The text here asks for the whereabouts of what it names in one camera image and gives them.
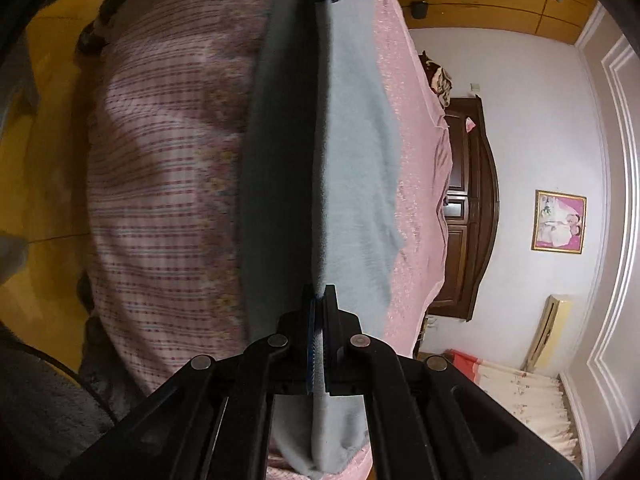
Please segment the grey fluffy rug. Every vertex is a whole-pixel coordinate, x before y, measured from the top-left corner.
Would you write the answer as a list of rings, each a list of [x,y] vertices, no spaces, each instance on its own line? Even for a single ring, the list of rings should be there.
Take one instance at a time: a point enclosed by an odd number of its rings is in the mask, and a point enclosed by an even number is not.
[[[113,422],[90,393],[19,342],[1,327],[1,477],[56,479]],[[119,419],[145,398],[95,316],[85,325],[78,375]]]

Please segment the floral curtain with red band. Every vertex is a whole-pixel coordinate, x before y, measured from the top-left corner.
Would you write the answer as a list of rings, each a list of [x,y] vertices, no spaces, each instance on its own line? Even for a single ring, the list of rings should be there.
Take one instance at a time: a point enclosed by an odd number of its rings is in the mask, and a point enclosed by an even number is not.
[[[578,431],[559,378],[516,370],[457,350],[448,350],[445,356],[555,451],[582,468]]]

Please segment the framed wall picture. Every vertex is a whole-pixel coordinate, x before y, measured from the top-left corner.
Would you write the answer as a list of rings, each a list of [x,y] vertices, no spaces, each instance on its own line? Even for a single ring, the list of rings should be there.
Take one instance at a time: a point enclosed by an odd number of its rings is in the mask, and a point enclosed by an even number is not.
[[[586,221],[585,196],[537,190],[530,248],[534,252],[580,255]]]

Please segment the dark wooden headboard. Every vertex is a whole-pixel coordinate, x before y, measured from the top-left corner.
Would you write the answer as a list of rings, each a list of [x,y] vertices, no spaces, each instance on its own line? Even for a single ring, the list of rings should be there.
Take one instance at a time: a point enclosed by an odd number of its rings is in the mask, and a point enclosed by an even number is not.
[[[442,205],[448,230],[445,281],[427,313],[469,322],[497,236],[498,174],[482,99],[453,98],[445,118],[452,151]]]

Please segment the grey fleece pants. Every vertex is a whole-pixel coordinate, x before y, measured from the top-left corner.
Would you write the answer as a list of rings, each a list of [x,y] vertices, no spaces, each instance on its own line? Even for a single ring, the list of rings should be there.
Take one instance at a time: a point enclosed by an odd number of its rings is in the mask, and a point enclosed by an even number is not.
[[[375,0],[273,0],[240,177],[241,287],[250,340],[326,286],[384,333],[400,146],[374,44]]]

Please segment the black device on wardrobe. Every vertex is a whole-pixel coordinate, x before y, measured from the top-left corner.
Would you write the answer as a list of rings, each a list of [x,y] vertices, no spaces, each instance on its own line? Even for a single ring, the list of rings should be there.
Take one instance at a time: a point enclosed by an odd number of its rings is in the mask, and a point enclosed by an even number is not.
[[[430,5],[425,0],[414,0],[410,3],[410,15],[414,20],[425,20]]]

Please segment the patterned clothes pile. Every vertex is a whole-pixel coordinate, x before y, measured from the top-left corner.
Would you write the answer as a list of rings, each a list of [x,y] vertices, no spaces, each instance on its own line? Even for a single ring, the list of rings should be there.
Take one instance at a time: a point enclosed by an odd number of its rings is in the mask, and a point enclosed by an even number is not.
[[[440,106],[446,110],[450,105],[450,92],[452,90],[451,77],[447,71],[433,61],[425,51],[419,54],[419,60],[426,76],[428,88],[437,96]]]

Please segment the pink floral bed cover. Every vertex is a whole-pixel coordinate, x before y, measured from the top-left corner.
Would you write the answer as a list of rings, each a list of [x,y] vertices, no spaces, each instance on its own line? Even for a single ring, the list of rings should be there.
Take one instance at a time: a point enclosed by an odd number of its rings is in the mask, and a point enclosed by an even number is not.
[[[240,270],[239,188],[255,67],[274,0],[126,0],[90,134],[89,275],[101,321],[144,392],[187,359],[238,354],[257,328]],[[363,220],[329,270],[341,306],[409,354],[445,275],[451,148],[398,0],[364,0],[356,52],[396,118],[383,191],[342,184]]]

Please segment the wall air conditioner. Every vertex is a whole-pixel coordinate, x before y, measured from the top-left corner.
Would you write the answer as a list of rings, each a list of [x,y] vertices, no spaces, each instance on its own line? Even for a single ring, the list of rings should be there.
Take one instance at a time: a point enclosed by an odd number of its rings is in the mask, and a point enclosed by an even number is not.
[[[524,372],[552,374],[552,367],[558,357],[558,350],[573,304],[573,298],[567,295],[550,295],[547,298],[534,339],[523,363]]]

